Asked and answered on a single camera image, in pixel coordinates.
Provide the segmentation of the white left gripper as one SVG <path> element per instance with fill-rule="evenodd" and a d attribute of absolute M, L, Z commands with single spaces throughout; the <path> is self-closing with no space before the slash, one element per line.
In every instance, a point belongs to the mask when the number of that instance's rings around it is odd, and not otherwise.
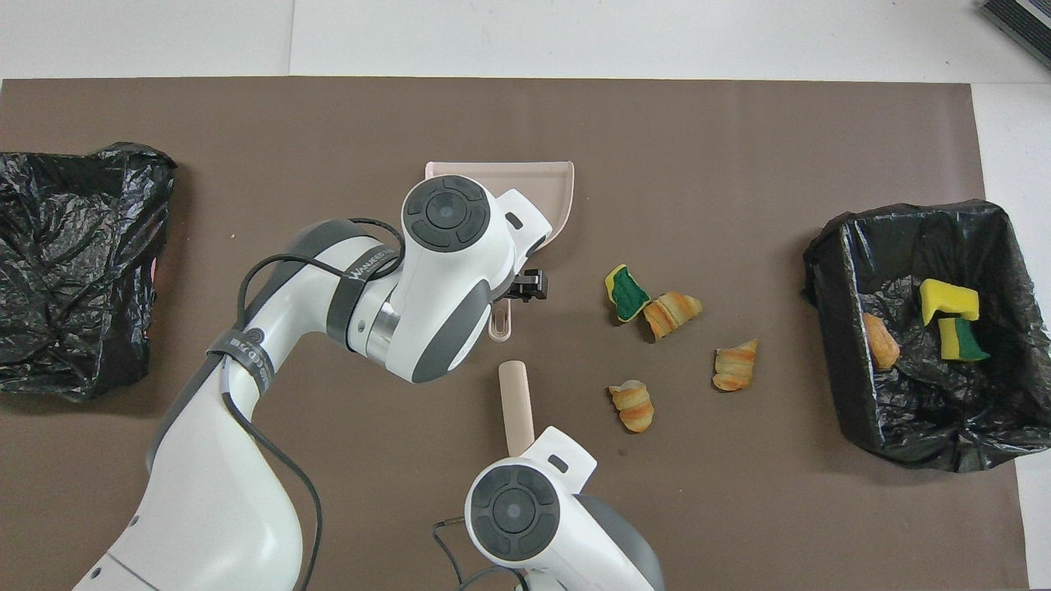
<path fill-rule="evenodd" d="M 526 260 L 544 243 L 552 226 L 547 217 L 519 190 L 508 190 L 494 198 L 491 223 L 492 280 L 507 280 L 520 272 Z M 514 279 L 502 300 L 547 300 L 548 278 L 544 270 L 522 270 L 522 280 Z"/>

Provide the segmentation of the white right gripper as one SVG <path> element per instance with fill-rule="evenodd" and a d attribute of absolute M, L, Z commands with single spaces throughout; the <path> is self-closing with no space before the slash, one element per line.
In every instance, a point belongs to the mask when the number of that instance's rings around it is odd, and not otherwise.
<path fill-rule="evenodd" d="M 555 426 L 548 426 L 539 437 L 516 456 L 517 485 L 539 490 L 541 480 L 566 494 L 583 493 L 598 467 L 598 461 L 579 442 Z"/>

